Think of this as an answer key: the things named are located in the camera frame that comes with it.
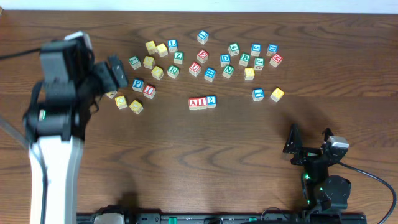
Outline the blue 2 block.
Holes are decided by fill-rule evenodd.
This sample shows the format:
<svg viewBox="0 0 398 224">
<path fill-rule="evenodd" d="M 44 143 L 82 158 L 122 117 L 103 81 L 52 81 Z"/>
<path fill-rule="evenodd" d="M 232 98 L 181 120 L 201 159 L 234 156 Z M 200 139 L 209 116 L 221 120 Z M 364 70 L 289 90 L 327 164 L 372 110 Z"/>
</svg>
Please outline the blue 2 block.
<svg viewBox="0 0 398 224">
<path fill-rule="evenodd" d="M 210 95 L 206 97 L 207 108 L 215 108 L 217 104 L 216 96 Z"/>
</svg>

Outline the red A block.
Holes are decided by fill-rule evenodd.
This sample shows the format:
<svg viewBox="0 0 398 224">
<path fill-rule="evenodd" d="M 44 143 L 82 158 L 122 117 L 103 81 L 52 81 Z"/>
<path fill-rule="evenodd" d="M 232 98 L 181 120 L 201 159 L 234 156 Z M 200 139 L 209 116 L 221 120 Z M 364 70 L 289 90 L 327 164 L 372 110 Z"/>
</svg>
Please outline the red A block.
<svg viewBox="0 0 398 224">
<path fill-rule="evenodd" d="M 189 108 L 189 110 L 197 110 L 198 109 L 198 98 L 189 98 L 188 99 L 188 108 Z"/>
</svg>

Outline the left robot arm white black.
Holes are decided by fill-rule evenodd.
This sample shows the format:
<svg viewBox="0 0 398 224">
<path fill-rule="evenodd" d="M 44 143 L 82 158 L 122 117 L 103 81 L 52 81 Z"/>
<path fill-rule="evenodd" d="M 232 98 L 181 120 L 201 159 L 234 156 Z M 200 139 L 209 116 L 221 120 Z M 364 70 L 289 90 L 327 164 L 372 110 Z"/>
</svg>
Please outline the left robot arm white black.
<svg viewBox="0 0 398 224">
<path fill-rule="evenodd" d="M 77 182 L 86 125 L 96 99 L 128 85 L 117 55 L 95 62 L 82 31 L 44 44 L 44 79 L 23 116 L 32 171 L 31 223 L 76 223 Z"/>
</svg>

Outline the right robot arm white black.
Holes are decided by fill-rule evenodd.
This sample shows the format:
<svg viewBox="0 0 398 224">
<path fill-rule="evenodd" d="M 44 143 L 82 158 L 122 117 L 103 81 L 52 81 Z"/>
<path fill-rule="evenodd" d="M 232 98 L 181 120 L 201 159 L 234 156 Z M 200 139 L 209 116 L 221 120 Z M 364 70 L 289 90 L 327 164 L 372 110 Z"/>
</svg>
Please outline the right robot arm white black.
<svg viewBox="0 0 398 224">
<path fill-rule="evenodd" d="M 331 129 L 323 132 L 324 141 L 318 148 L 306 147 L 298 126 L 290 127 L 283 153 L 293 155 L 290 163 L 302 166 L 303 194 L 312 212 L 329 212 L 348 208 L 351 182 L 338 175 L 330 175 L 328 168 L 340 162 L 349 149 L 349 143 L 336 136 Z"/>
</svg>

